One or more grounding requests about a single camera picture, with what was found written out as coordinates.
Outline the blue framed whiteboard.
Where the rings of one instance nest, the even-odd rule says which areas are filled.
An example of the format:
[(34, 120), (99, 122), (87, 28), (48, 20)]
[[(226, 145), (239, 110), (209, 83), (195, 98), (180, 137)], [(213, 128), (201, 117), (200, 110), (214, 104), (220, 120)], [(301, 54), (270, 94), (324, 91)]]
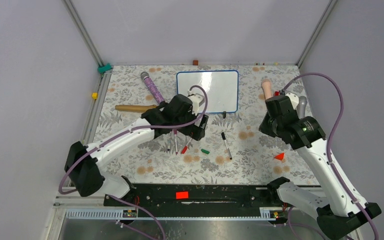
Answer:
[(186, 95), (191, 86), (201, 86), (207, 94), (207, 113), (235, 113), (239, 107), (237, 70), (181, 71), (176, 74), (177, 93)]

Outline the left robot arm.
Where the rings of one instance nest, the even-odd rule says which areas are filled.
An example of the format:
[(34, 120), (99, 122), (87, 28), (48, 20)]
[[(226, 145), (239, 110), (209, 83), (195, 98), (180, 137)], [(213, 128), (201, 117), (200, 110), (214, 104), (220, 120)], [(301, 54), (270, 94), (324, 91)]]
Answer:
[(135, 122), (119, 132), (87, 145), (75, 142), (71, 145), (65, 163), (64, 179), (69, 178), (81, 197), (101, 193), (115, 196), (124, 206), (132, 204), (135, 192), (126, 177), (115, 176), (105, 167), (115, 157), (140, 144), (154, 140), (177, 130), (199, 141), (205, 136), (208, 116), (200, 107), (208, 107), (204, 94), (188, 92), (175, 95), (169, 103), (162, 102), (148, 109)]

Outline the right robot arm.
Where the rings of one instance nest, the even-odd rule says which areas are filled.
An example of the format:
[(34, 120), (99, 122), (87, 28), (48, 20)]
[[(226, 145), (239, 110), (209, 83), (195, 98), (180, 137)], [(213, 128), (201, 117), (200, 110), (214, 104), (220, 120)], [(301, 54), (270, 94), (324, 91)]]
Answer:
[(286, 203), (305, 212), (331, 240), (346, 237), (381, 214), (380, 206), (368, 202), (336, 163), (326, 134), (315, 118), (299, 118), (286, 95), (268, 98), (265, 105), (267, 113), (259, 131), (290, 145), (310, 167), (325, 194), (319, 197), (279, 177), (267, 184), (266, 198), (271, 205)]

